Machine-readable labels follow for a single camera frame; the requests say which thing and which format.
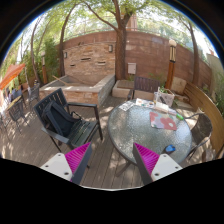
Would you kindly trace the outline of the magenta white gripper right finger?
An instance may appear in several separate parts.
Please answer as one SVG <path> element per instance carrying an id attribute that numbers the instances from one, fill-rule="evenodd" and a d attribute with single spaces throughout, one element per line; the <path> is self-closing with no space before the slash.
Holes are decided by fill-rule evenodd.
<path id="1" fill-rule="evenodd" d="M 162 154 L 157 154 L 140 144 L 133 144 L 133 155 L 144 185 L 182 169 L 182 167 L 170 157 L 171 153 L 172 150 L 164 150 Z"/>

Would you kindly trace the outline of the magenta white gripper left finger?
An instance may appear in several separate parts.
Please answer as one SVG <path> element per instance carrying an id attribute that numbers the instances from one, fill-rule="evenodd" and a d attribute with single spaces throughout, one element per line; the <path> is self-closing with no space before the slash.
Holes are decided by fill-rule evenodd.
<path id="1" fill-rule="evenodd" d="M 57 153 L 43 164 L 41 169 L 79 185 L 88 166 L 91 153 L 91 143 L 88 142 L 66 154 Z"/>

